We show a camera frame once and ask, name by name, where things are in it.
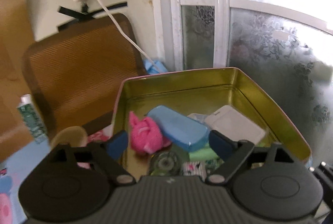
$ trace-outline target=metal screw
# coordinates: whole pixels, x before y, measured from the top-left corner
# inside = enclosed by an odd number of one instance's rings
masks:
[[[120,183],[120,184],[130,184],[131,182],[133,182],[133,177],[130,176],[130,175],[126,175],[126,174],[123,174],[123,175],[119,175],[117,177],[117,182]]]
[[[220,184],[225,181],[224,176],[219,175],[219,174],[213,174],[208,177],[208,180],[213,183],[213,184]]]

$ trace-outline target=white plastic container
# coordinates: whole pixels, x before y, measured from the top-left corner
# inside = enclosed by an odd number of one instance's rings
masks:
[[[205,118],[205,123],[233,141],[246,139],[258,144],[266,132],[246,116],[225,105]]]

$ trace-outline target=green cloth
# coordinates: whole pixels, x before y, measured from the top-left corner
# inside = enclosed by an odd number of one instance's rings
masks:
[[[189,160],[191,162],[213,160],[218,158],[219,156],[209,146],[209,143],[207,143],[202,149],[189,153]]]

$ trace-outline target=wooden panel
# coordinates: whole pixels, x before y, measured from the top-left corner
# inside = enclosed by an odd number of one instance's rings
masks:
[[[29,93],[22,77],[21,58],[34,42],[26,0],[0,0],[0,161],[32,138],[16,110]]]

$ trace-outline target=black tape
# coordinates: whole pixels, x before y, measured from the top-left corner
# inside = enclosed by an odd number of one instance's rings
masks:
[[[77,12],[77,11],[74,11],[71,9],[67,9],[67,8],[64,8],[61,6],[58,9],[58,13],[62,13],[64,15],[74,17],[75,19],[78,19],[79,21],[91,19],[91,17],[89,17],[87,14],[80,13],[80,12]]]
[[[118,9],[118,8],[122,8],[122,7],[127,7],[127,1],[110,5],[110,6],[107,7],[107,9],[108,10],[114,10],[114,9]],[[71,20],[67,23],[64,23],[62,25],[59,25],[57,27],[58,31],[60,32],[64,29],[67,29],[68,27],[70,27],[73,24],[81,23],[81,22],[85,22],[85,21],[94,19],[95,14],[101,13],[103,11],[104,11],[103,9],[99,9],[99,10],[90,12],[88,14],[84,14],[84,13],[76,12],[74,10],[67,9],[67,8],[64,8],[64,7],[59,7],[59,9],[58,9],[59,13],[74,17],[75,19],[73,19],[73,20]]]

